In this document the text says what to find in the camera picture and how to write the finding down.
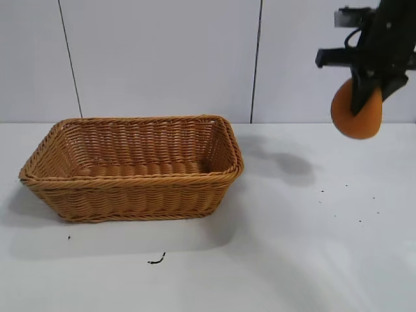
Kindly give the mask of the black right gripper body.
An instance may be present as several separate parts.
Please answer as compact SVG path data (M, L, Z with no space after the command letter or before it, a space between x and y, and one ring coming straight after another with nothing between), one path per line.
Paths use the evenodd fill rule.
M334 12L334 26L353 28L344 46L319 49L315 64L364 67L376 73L415 69L415 1L380 1L377 8Z

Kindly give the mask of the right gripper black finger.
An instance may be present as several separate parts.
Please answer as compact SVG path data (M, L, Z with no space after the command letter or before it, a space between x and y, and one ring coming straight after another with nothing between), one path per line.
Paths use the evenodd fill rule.
M374 70L353 66L352 74L352 100L350 110L353 116L357 116L366 105L374 91L379 87L380 79Z
M387 73L382 77L381 90L382 100L385 101L389 96L401 89L408 82L408 76L404 72Z

